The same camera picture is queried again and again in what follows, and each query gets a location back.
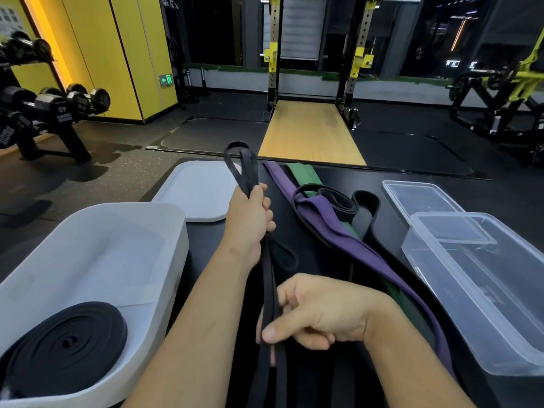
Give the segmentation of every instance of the yellow wall panel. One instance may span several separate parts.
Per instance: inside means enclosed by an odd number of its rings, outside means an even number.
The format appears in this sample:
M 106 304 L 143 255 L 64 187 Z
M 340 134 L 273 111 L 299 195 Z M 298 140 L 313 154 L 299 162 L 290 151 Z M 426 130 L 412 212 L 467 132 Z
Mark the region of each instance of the yellow wall panel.
M 58 83 L 47 63 L 23 64 L 11 68 L 22 88 L 39 94 L 44 87 L 57 87 Z
M 112 0 L 112 5 L 140 108 L 144 118 L 153 116 L 163 107 L 147 49 L 138 0 Z
M 141 120 L 109 1 L 62 1 L 94 86 L 112 98 L 106 116 Z
M 62 0 L 25 1 L 40 34 L 51 45 L 53 64 L 64 87 L 80 83 L 91 91 L 94 88 L 92 79 Z
M 23 30 L 30 37 L 37 37 L 37 34 L 35 34 L 32 30 L 31 24 L 28 21 L 19 0 L 0 0 L 0 4 L 2 7 L 12 8 L 17 13 L 17 17 L 20 18 L 22 22 L 21 24 L 24 27 Z M 39 93 L 43 87 L 58 87 L 58 83 L 55 80 L 53 72 L 46 63 L 13 66 L 12 70 L 21 87 L 32 90 L 35 93 Z
M 147 45 L 153 61 L 155 80 L 160 92 L 163 109 L 166 109 L 177 103 L 177 96 L 173 85 L 162 88 L 158 82 L 159 75 L 172 73 L 159 0 L 138 0 L 138 3 L 147 36 Z

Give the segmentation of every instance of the forearm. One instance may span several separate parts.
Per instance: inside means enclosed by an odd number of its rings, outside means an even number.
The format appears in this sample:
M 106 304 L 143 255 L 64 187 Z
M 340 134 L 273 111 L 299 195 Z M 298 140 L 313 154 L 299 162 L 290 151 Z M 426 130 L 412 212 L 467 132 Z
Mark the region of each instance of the forearm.
M 474 407 L 427 341 L 389 298 L 369 319 L 364 343 L 391 408 Z
M 249 269 L 221 246 L 124 408 L 225 406 Z

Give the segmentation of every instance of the left hand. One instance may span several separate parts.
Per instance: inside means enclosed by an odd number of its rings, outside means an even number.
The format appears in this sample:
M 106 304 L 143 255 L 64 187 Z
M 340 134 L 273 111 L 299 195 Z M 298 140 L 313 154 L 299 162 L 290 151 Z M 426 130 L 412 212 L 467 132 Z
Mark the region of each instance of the left hand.
M 274 213 L 270 210 L 270 198 L 264 196 L 268 186 L 257 185 L 249 198 L 236 186 L 228 205 L 225 232 L 220 247 L 240 255 L 248 270 L 261 258 L 261 240 L 267 232 L 276 228 Z

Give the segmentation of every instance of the rubber gym floor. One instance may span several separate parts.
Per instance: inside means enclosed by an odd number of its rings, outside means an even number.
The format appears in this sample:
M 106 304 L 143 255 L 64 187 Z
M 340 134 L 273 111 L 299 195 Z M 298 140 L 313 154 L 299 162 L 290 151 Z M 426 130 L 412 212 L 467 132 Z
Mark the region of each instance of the rubber gym floor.
M 268 128 L 265 100 L 212 92 L 146 126 L 80 122 L 76 130 L 92 154 L 84 165 L 55 156 L 26 162 L 18 152 L 0 157 L 0 282 L 70 214 L 97 203 L 139 201 L 180 158 L 222 160 L 218 155 L 231 140 L 257 152 Z M 370 102 L 357 108 L 363 123 L 351 135 L 367 165 L 407 176 L 427 169 L 495 180 L 492 194 L 466 197 L 507 225 L 516 218 L 513 230 L 544 251 L 544 168 L 452 122 L 445 108 Z M 527 125 L 530 118 L 520 114 L 516 123 Z M 56 136 L 39 145 L 63 150 Z M 185 152 L 146 150 L 149 145 Z

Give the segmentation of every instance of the hand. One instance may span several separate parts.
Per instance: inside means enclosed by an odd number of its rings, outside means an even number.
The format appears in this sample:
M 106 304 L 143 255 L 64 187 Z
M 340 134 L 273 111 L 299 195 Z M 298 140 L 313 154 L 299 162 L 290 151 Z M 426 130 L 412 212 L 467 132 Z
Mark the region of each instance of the hand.
M 264 341 L 274 344 L 292 336 L 311 350 L 329 349 L 335 341 L 364 342 L 369 320 L 394 306 L 389 296 L 375 289 L 307 274 L 285 281 L 277 293 L 283 315 L 263 330 Z M 257 332 L 261 324 L 262 313 Z
M 249 199 L 238 186 L 228 205 L 225 232 L 220 247 L 240 255 L 248 266 L 254 267 L 261 258 L 261 240 L 272 232 L 276 223 L 270 210 L 270 198 L 264 197 L 268 186 L 264 183 L 253 188 Z

